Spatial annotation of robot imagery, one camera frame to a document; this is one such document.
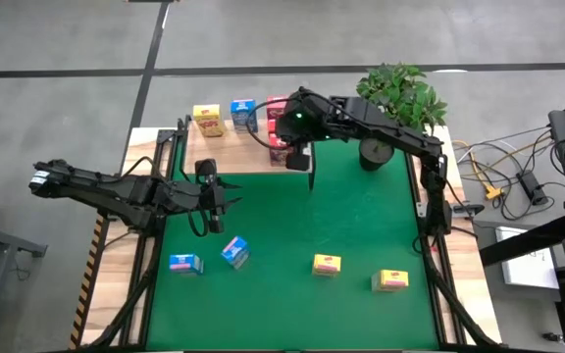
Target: electronic device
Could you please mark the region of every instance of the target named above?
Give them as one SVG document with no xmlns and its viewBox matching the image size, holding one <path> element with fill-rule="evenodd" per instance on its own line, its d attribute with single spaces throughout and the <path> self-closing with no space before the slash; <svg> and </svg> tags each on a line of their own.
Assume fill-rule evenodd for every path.
<svg viewBox="0 0 565 353">
<path fill-rule="evenodd" d="M 543 205 L 548 202 L 544 190 L 539 186 L 539 182 L 532 171 L 520 172 L 516 174 L 516 178 L 520 181 L 520 185 L 525 190 L 532 205 Z"/>
</svg>

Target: gray floor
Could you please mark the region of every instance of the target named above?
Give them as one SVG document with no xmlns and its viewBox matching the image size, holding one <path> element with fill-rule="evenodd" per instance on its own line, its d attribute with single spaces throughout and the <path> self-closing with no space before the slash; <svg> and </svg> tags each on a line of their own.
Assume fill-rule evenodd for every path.
<svg viewBox="0 0 565 353">
<path fill-rule="evenodd" d="M 140 69 L 158 4 L 118 0 L 0 0 L 0 71 Z M 170 7 L 157 68 L 565 62 L 565 0 L 184 0 Z M 288 93 L 299 85 L 354 94 L 361 74 L 154 77 L 142 126 L 173 126 L 193 104 Z M 544 126 L 565 108 L 565 71 L 429 74 L 449 104 L 453 138 L 475 142 Z M 93 210 L 68 200 L 31 197 L 31 164 L 64 158 L 114 173 L 120 165 L 139 77 L 0 78 L 0 229 L 49 244 L 30 280 L 10 274 L 0 305 L 0 352 L 64 349 L 72 327 Z M 537 134 L 512 139 L 531 143 Z M 479 152 L 492 162 L 498 154 Z M 511 164 L 502 166 L 514 172 Z M 463 173 L 469 173 L 463 166 Z M 547 155 L 540 181 L 562 181 Z M 481 187 L 466 182 L 473 202 Z M 522 220 L 539 225 L 563 214 L 558 203 Z M 524 209 L 521 192 L 510 207 Z M 479 220 L 500 220 L 491 208 Z M 565 351 L 539 338 L 559 331 L 554 306 L 488 273 L 503 341 Z"/>
</svg>

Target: small box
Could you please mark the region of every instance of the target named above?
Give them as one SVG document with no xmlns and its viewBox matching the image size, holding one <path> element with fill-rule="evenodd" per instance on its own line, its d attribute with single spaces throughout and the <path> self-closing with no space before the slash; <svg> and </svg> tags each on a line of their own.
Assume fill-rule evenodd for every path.
<svg viewBox="0 0 565 353">
<path fill-rule="evenodd" d="M 258 131 L 259 127 L 256 124 L 256 113 L 250 116 L 250 112 L 252 112 L 255 106 L 256 101 L 254 99 L 233 100 L 231 102 L 231 117 L 235 131 L 247 132 L 245 122 L 249 123 L 251 131 Z"/>
<path fill-rule="evenodd" d="M 270 133 L 270 145 L 276 147 L 285 147 L 284 143 L 278 136 L 274 133 Z M 292 149 L 289 147 L 284 150 L 270 150 L 270 163 L 273 167 L 284 167 L 286 165 L 286 156 L 291 152 Z"/>
<path fill-rule="evenodd" d="M 203 275 L 204 261 L 195 254 L 170 255 L 169 269 L 185 275 Z"/>
<path fill-rule="evenodd" d="M 332 255 L 315 254 L 313 275 L 335 277 L 341 272 L 341 258 Z"/>
<path fill-rule="evenodd" d="M 276 133 L 276 119 L 267 119 L 267 133 Z"/>
<path fill-rule="evenodd" d="M 206 137 L 219 137 L 226 132 L 226 126 L 220 116 L 220 105 L 194 105 L 193 118 Z"/>
<path fill-rule="evenodd" d="M 267 97 L 267 101 L 271 102 L 277 99 L 286 99 L 288 96 L 285 95 L 278 95 L 278 96 L 269 96 Z M 267 105 L 267 119 L 278 119 L 283 116 L 284 114 L 284 107 L 286 106 L 286 102 L 277 102 Z"/>
<path fill-rule="evenodd" d="M 247 241 L 239 236 L 234 237 L 222 251 L 222 257 L 235 269 L 240 268 L 249 256 L 250 248 L 247 246 Z"/>
<path fill-rule="evenodd" d="M 373 291 L 396 291 L 409 286 L 406 271 L 380 270 L 372 276 Z"/>
</svg>

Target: green tabletop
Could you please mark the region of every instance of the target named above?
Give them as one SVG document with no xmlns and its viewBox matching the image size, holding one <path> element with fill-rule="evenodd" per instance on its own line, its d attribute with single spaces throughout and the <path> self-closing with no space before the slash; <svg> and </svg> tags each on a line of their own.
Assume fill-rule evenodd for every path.
<svg viewBox="0 0 565 353">
<path fill-rule="evenodd" d="M 380 170 L 358 162 L 358 143 L 316 146 L 315 189 L 307 175 L 233 175 L 242 196 L 226 231 L 196 237 L 187 217 L 171 217 L 152 305 L 147 348 L 437 348 L 405 157 Z M 175 178 L 180 178 L 178 168 Z M 233 237 L 251 256 L 236 271 L 221 257 Z M 195 253 L 204 275 L 170 272 L 171 254 Z M 313 255 L 341 256 L 338 277 L 311 274 Z M 409 273 L 400 292 L 372 292 L 380 269 Z"/>
</svg>

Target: yellow box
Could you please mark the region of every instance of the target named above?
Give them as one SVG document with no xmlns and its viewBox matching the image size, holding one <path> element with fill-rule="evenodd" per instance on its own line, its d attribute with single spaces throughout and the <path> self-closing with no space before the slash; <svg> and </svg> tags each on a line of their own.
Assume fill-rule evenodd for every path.
<svg viewBox="0 0 565 353">
<path fill-rule="evenodd" d="M 220 116 L 220 105 L 194 105 L 193 118 L 206 137 L 218 137 L 226 132 L 226 125 Z"/>
<path fill-rule="evenodd" d="M 372 276 L 373 291 L 395 291 L 409 286 L 409 274 L 405 271 L 380 270 Z"/>
<path fill-rule="evenodd" d="M 315 254 L 313 275 L 337 276 L 341 272 L 341 258 L 332 255 Z"/>
</svg>

